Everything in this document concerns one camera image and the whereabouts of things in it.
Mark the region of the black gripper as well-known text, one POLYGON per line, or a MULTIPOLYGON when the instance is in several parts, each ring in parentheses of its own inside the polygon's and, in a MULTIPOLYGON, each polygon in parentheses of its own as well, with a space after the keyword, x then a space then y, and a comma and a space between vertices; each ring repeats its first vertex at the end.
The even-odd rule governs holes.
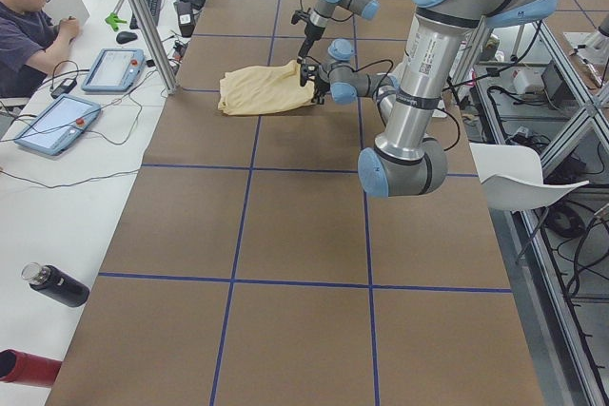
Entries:
POLYGON ((330 83, 328 80, 328 75, 325 70, 322 68, 317 68, 315 70, 314 77, 314 94, 311 99, 311 103, 313 105, 323 105, 324 104, 324 96, 330 90, 330 83))
POLYGON ((299 64, 306 59, 306 56, 315 44, 315 41, 318 41, 323 37, 324 27, 317 26, 313 23, 307 23, 304 29, 304 34, 305 39, 301 44, 297 54, 297 62, 299 64))

